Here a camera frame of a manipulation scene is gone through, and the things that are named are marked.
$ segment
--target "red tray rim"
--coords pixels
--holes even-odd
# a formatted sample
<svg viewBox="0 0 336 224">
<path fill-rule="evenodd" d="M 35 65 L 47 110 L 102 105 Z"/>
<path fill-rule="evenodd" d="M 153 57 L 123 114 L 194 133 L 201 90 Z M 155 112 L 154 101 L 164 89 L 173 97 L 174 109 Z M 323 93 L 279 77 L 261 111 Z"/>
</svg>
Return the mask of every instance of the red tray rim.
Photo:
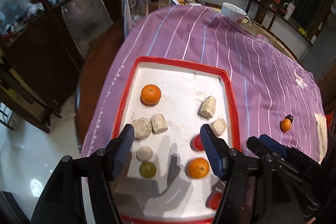
<svg viewBox="0 0 336 224">
<path fill-rule="evenodd" d="M 120 130 L 120 125 L 121 125 L 121 120 L 123 117 L 123 113 L 125 110 L 125 105 L 127 101 L 127 97 L 132 85 L 132 81 L 135 75 L 135 72 L 137 70 L 137 67 L 140 63 L 158 63 L 158 64 L 163 64 L 163 65 L 170 65 L 170 66 L 175 66 L 175 67 L 182 67 L 182 68 L 187 68 L 187 69 L 192 69 L 192 70 L 198 70 L 206 73 L 210 73 L 213 75 L 218 75 L 222 78 L 224 86 L 225 86 L 225 91 L 226 91 L 226 97 L 227 97 L 227 103 L 228 103 L 228 109 L 229 109 L 229 117 L 230 117 L 230 123 L 231 123 L 231 138 L 232 138 L 232 146 L 235 149 L 238 149 L 241 151 L 241 144 L 240 144 L 240 135 L 239 135 L 239 122 L 238 122 L 238 111 L 236 107 L 236 100 L 235 96 L 233 93 L 233 88 L 231 81 L 229 79 L 228 73 L 226 70 L 213 67 L 213 66 L 208 66 L 204 64 L 199 64 L 195 62 L 190 62 L 190 61 L 184 61 L 184 60 L 176 60 L 176 59 L 165 59 L 161 57 L 147 57 L 147 56 L 140 56 L 136 59 L 136 61 L 133 64 L 133 67 L 131 69 L 131 72 L 129 74 L 129 77 L 127 79 L 125 89 L 123 92 L 123 95 L 120 100 L 120 104 L 118 107 L 117 115 L 115 117 L 115 122 L 111 134 L 111 138 L 117 138 L 119 135 L 119 130 Z M 128 216 L 121 216 L 123 220 L 138 223 L 138 224 L 159 224 L 159 223 L 165 223 L 165 224 L 209 224 L 212 222 L 212 218 L 208 219 L 203 219 L 203 220 L 194 220 L 194 221 L 150 221 L 150 220 L 144 220 L 144 219 L 138 219 L 138 218 L 132 218 Z"/>
</svg>

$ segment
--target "table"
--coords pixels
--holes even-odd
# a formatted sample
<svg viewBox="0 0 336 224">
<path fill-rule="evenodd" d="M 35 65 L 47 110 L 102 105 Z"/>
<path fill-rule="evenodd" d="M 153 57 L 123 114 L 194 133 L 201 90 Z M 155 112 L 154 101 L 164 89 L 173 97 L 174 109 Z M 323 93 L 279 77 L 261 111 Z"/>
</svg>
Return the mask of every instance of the table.
<svg viewBox="0 0 336 224">
<path fill-rule="evenodd" d="M 87 57 L 77 86 L 76 131 L 82 147 L 110 66 L 124 41 L 123 21 L 117 21 L 98 39 Z"/>
<path fill-rule="evenodd" d="M 210 9 L 221 13 L 221 9 L 215 8 L 215 7 L 209 7 Z M 254 20 L 251 20 L 252 22 L 248 25 L 246 23 L 248 22 L 247 19 L 243 20 L 242 28 L 250 32 L 251 34 L 255 35 L 256 37 L 260 38 L 266 38 L 267 41 L 275 47 L 279 52 L 282 52 L 287 57 L 298 61 L 298 58 L 295 56 L 295 54 L 290 50 L 289 47 L 286 46 L 285 43 L 283 43 L 275 34 L 271 33 L 269 30 L 266 29 L 263 25 L 260 25 L 256 23 Z"/>
<path fill-rule="evenodd" d="M 101 62 L 98 55 L 95 62 Z M 129 34 L 102 86 L 82 156 L 90 155 L 109 142 L 125 82 L 138 56 L 182 59 L 224 68 L 232 81 L 241 146 L 246 155 L 249 154 L 246 149 L 248 137 L 268 134 L 280 143 L 295 146 L 313 159 L 319 159 L 314 113 L 324 113 L 311 73 L 265 40 L 204 6 L 174 6 L 158 10 L 139 22 Z M 88 69 L 83 71 L 82 77 L 87 72 Z M 85 77 L 95 82 L 95 71 L 91 72 L 92 75 Z M 279 122 L 289 113 L 294 116 L 293 127 L 282 133 Z"/>
</svg>

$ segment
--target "screw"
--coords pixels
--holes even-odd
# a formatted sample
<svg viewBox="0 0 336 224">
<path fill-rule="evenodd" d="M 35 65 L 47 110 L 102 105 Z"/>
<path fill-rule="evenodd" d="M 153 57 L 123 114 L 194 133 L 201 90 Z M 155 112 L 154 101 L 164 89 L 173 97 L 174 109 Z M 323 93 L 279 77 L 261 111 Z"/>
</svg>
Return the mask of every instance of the screw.
<svg viewBox="0 0 336 224">
<path fill-rule="evenodd" d="M 265 156 L 265 160 L 267 161 L 272 161 L 274 159 L 274 157 L 272 155 L 266 155 Z"/>
<path fill-rule="evenodd" d="M 105 150 L 105 149 L 99 149 L 99 150 L 97 150 L 97 152 L 96 152 L 96 154 L 97 154 L 98 156 L 103 156 L 105 153 L 106 153 L 106 150 Z"/>
<path fill-rule="evenodd" d="M 231 156 L 237 156 L 238 155 L 238 151 L 234 148 L 231 148 L 229 150 L 229 153 L 230 153 Z"/>
<path fill-rule="evenodd" d="M 63 162 L 68 162 L 70 159 L 71 159 L 70 156 L 64 156 L 64 157 L 62 158 L 62 161 L 63 161 Z"/>
</svg>

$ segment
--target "green grape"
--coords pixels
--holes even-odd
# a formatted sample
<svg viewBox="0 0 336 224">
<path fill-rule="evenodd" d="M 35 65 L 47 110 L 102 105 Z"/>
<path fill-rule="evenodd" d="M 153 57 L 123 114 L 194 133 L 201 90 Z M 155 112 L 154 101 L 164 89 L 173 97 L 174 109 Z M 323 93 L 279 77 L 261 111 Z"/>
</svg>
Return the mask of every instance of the green grape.
<svg viewBox="0 0 336 224">
<path fill-rule="evenodd" d="M 139 167 L 140 175 L 145 179 L 150 179 L 156 174 L 156 166 L 152 162 L 143 162 Z"/>
</svg>

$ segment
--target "white tray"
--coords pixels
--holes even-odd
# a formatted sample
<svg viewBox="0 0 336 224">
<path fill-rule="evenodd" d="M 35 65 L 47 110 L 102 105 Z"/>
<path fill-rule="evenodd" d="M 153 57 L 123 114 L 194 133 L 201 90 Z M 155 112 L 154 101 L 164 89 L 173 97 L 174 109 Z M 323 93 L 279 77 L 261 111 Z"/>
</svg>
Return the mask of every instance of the white tray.
<svg viewBox="0 0 336 224">
<path fill-rule="evenodd" d="M 157 85 L 162 92 L 161 100 L 154 107 L 140 102 L 140 92 L 147 84 Z M 206 120 L 197 113 L 209 95 L 216 98 L 216 112 L 212 119 Z M 180 60 L 138 58 L 121 100 L 114 137 L 125 124 L 157 113 L 166 118 L 168 131 L 134 141 L 127 175 L 120 177 L 113 192 L 119 213 L 135 223 L 139 219 L 208 223 L 215 211 L 206 207 L 206 201 L 216 188 L 223 190 L 224 186 L 211 170 L 206 177 L 197 180 L 187 177 L 185 167 L 194 158 L 207 159 L 204 151 L 192 150 L 190 142 L 203 124 L 218 118 L 227 122 L 227 130 L 221 138 L 229 147 L 240 149 L 236 107 L 226 72 Z M 144 179 L 139 174 L 141 162 L 135 154 L 141 146 L 149 146 L 154 152 L 150 161 L 155 163 L 157 173 L 152 179 Z"/>
</svg>

